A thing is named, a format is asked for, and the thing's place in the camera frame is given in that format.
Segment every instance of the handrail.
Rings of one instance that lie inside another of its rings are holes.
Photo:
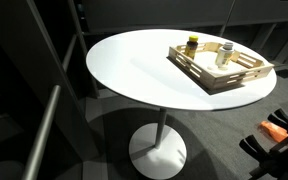
[[[231,4],[231,8],[230,8],[230,11],[228,12],[228,15],[227,15],[227,18],[226,18],[226,21],[225,21],[225,24],[222,26],[221,30],[220,30],[220,33],[219,33],[219,37],[222,37],[223,36],[223,33],[226,29],[226,26],[227,26],[227,23],[230,21],[230,18],[231,18],[231,14],[232,14],[232,11],[233,11],[233,8],[235,6],[235,1],[236,0],[233,0],[232,4]]]
[[[37,178],[60,93],[61,86],[55,85],[38,128],[22,180],[35,180]]]
[[[84,58],[86,58],[88,51],[87,51],[87,47],[86,47],[86,44],[85,44],[84,36],[82,34],[82,28],[81,28],[80,21],[79,21],[77,12],[76,12],[76,7],[75,7],[74,0],[67,0],[67,2],[68,2],[68,6],[70,8],[71,15],[72,15],[72,18],[73,18],[73,21],[74,21],[74,26],[75,26],[75,29],[76,29],[76,35],[79,38]],[[92,87],[93,87],[93,91],[95,93],[95,96],[96,97],[100,97],[100,93],[98,91],[97,84],[96,84],[96,81],[95,81],[94,77],[91,76],[90,80],[91,80],[91,83],[92,83]]]
[[[76,34],[74,34],[72,36],[71,42],[68,45],[66,54],[64,56],[63,69],[64,69],[65,72],[67,71],[67,67],[70,64],[70,60],[71,60],[71,56],[72,56],[72,52],[73,52],[73,49],[74,49],[75,42],[76,42]]]

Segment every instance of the table pedestal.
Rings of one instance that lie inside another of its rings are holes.
[[[159,123],[147,124],[132,136],[129,153],[135,168],[151,179],[168,179],[183,168],[186,146],[182,137],[164,125],[166,110],[161,109]]]

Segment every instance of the orange object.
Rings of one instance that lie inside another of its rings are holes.
[[[281,142],[288,137],[287,131],[274,123],[262,121],[260,126],[266,131],[276,142]]]

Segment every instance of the dark floor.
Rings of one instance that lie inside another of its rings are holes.
[[[283,69],[288,70],[288,65],[275,68]],[[86,117],[102,157],[84,163],[89,168],[84,178],[147,179],[133,167],[128,143],[139,127],[157,121],[158,108],[121,96],[89,98],[86,103]],[[182,136],[187,148],[184,168],[171,179],[248,179],[258,163],[238,143],[254,134],[265,149],[271,148],[275,143],[257,126],[278,108],[288,111],[288,77],[277,76],[270,95],[245,107],[214,112],[169,111],[166,124]],[[274,178],[266,175],[262,179]]]

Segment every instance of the wooden tray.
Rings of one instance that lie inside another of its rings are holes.
[[[221,46],[223,46],[223,44],[216,42],[199,43],[196,53],[207,51],[217,53]],[[185,47],[186,45],[170,47],[169,59],[210,90],[237,85],[242,82],[265,77],[274,67],[271,63],[266,62],[264,64],[263,61],[259,59],[235,50],[230,59],[231,62],[229,62],[229,65],[231,63],[236,63],[244,67],[244,69],[230,72],[228,74],[217,74],[198,65],[198,63],[195,63],[190,57],[184,55]]]

